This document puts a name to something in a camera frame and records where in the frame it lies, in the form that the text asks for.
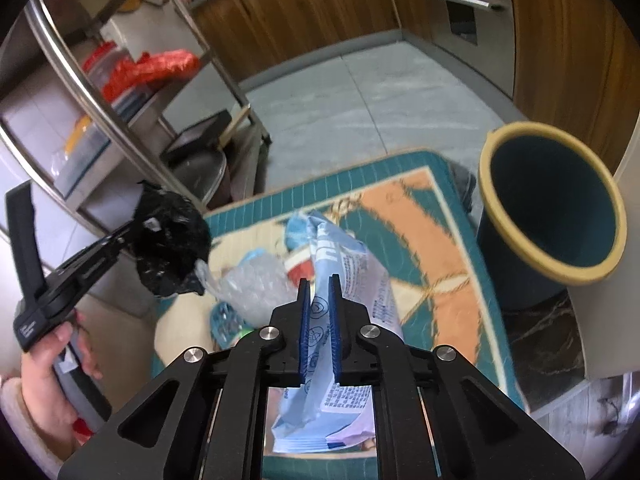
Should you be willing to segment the person's left hand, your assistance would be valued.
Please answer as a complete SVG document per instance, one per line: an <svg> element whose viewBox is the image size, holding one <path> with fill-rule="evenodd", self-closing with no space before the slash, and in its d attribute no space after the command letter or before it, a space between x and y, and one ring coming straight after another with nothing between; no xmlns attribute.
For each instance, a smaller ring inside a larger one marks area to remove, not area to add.
<svg viewBox="0 0 640 480"><path fill-rule="evenodd" d="M56 379L53 364L72 339L75 327L64 322L22 356L22 396L39 437L60 460L75 451L77 411Z"/></svg>

